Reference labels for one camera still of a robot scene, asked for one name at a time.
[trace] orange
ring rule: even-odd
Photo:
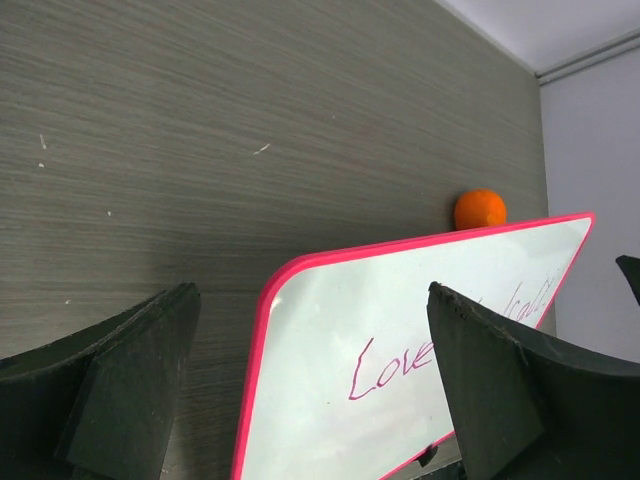
[[[507,206],[496,192],[480,188],[460,195],[453,218],[456,230],[502,225],[507,221]]]

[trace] pink border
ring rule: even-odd
[[[526,222],[512,223],[507,225],[501,225],[498,227],[477,228],[473,230],[463,230],[460,232],[449,232],[438,235],[431,235],[428,237],[418,237],[405,240],[397,240],[394,242],[379,243],[374,245],[366,245],[362,247],[345,248],[342,250],[335,250],[330,252],[312,253],[304,255],[287,262],[280,267],[276,273],[274,273],[265,287],[262,289],[260,298],[258,299],[258,308],[256,312],[256,319],[253,327],[253,337],[251,339],[251,349],[249,351],[249,366],[247,369],[247,375],[244,384],[244,393],[242,396],[242,405],[240,410],[240,421],[238,424],[238,433],[236,436],[235,453],[232,464],[231,478],[232,480],[241,480],[242,469],[244,467],[244,459],[247,449],[247,440],[249,438],[249,427],[251,425],[251,415],[253,413],[253,405],[256,396],[256,389],[258,385],[258,377],[260,376],[260,366],[262,363],[262,354],[264,351],[264,343],[267,336],[267,325],[269,323],[269,311],[271,304],[278,291],[282,286],[288,282],[293,276],[298,273],[323,265],[330,265],[334,263],[347,262],[350,260],[358,260],[361,258],[373,257],[377,255],[385,255],[389,253],[402,252],[414,248],[430,247],[434,245],[441,245],[444,243],[458,242],[461,240],[469,240],[472,238],[485,237],[488,235],[497,235],[500,233],[515,232],[518,230],[525,230],[528,228],[541,227],[545,225],[554,225],[557,223],[570,222],[573,220],[581,220],[588,218],[591,220],[589,230],[587,230],[580,247],[576,251],[576,254],[571,259],[571,263],[566,272],[562,276],[562,279],[558,283],[558,288],[551,297],[551,300],[547,304],[540,322],[536,325],[536,328],[540,326],[542,319],[547,314],[547,310],[551,307],[553,300],[555,299],[558,290],[562,287],[567,274],[571,270],[573,263],[575,262],[578,254],[582,250],[584,243],[591,233],[593,224],[595,223],[595,214],[592,212],[577,213],[573,215],[564,215],[560,217],[545,218],[539,220],[529,220]],[[434,443],[438,445],[451,436],[454,432],[442,437],[440,440]],[[423,451],[418,452],[415,456],[407,460],[402,465],[398,466],[387,475],[384,475],[380,480],[388,478],[396,473],[398,470],[405,467],[407,464],[416,460]]]

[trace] whiteboard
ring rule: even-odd
[[[451,436],[429,284],[537,327],[593,221],[578,214],[285,265],[259,300],[233,480],[384,478]]]

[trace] gray wood surface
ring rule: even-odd
[[[546,215],[538,86],[432,2],[0,3],[0,356],[195,281],[165,480],[228,477],[277,267],[448,231],[478,186]]]

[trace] white surface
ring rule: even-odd
[[[551,214],[596,213],[598,228],[556,302],[560,338],[640,362],[640,307],[615,264],[640,257],[640,51],[544,86]]]
[[[574,220],[294,276],[272,304],[243,478],[371,480],[447,435],[452,423],[426,314],[430,283],[534,326],[589,224]]]
[[[640,28],[638,0],[438,0],[536,73]]]

